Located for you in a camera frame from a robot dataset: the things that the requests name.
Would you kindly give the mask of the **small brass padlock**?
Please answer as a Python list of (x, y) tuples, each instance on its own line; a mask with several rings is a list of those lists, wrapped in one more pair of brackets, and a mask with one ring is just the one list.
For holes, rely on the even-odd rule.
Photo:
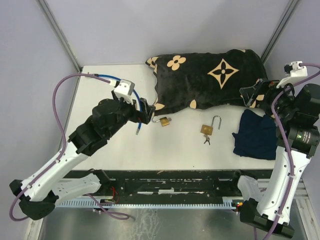
[(157, 117), (153, 117), (151, 119), (151, 121), (153, 123), (160, 123), (162, 127), (168, 126), (170, 124), (170, 122), (172, 121), (172, 119), (170, 117), (161, 117), (161, 118), (157, 118)]

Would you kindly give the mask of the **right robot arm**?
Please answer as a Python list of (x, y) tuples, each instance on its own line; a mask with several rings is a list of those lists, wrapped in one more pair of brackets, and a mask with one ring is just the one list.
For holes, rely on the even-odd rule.
[(229, 183), (231, 193), (243, 196), (240, 221), (265, 231), (268, 239), (276, 235), (291, 239), (290, 211), (301, 176), (315, 155), (320, 133), (315, 123), (320, 115), (320, 87), (306, 84), (298, 94), (294, 85), (277, 87), (278, 81), (261, 79), (252, 87), (243, 87), (244, 103), (264, 94), (258, 108), (274, 116), (278, 126), (274, 168), (265, 192), (257, 179), (241, 175)]

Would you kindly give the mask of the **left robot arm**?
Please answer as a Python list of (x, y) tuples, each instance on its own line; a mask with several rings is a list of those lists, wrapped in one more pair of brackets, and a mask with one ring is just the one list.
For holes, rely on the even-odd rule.
[(62, 148), (40, 170), (24, 180), (13, 180), (9, 187), (26, 218), (40, 220), (57, 205), (76, 197), (106, 195), (111, 181), (103, 170), (91, 170), (82, 178), (60, 183), (74, 167), (107, 145), (127, 122), (148, 124), (155, 107), (140, 99), (141, 110), (124, 99), (103, 99), (88, 119), (65, 139)]

